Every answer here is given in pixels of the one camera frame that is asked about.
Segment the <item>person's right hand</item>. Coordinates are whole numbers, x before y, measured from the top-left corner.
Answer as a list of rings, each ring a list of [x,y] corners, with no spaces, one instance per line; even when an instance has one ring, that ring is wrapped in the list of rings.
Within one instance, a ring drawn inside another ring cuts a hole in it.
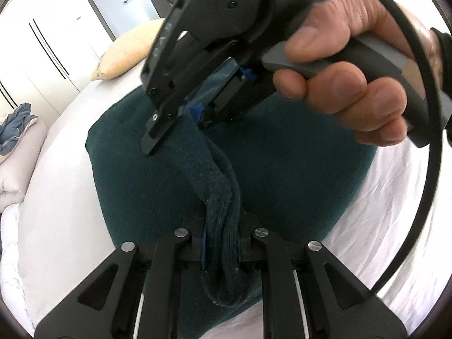
[[[314,5],[284,45],[284,51],[292,62],[310,62],[340,52],[350,38],[367,31],[406,56],[414,56],[401,29],[379,0],[329,0]],[[369,82],[355,65],[337,62],[309,80],[292,70],[278,70],[273,83],[286,98],[302,100],[312,111],[334,116],[339,125],[354,132],[361,144],[396,145],[408,133],[402,117],[406,93],[390,77]]]

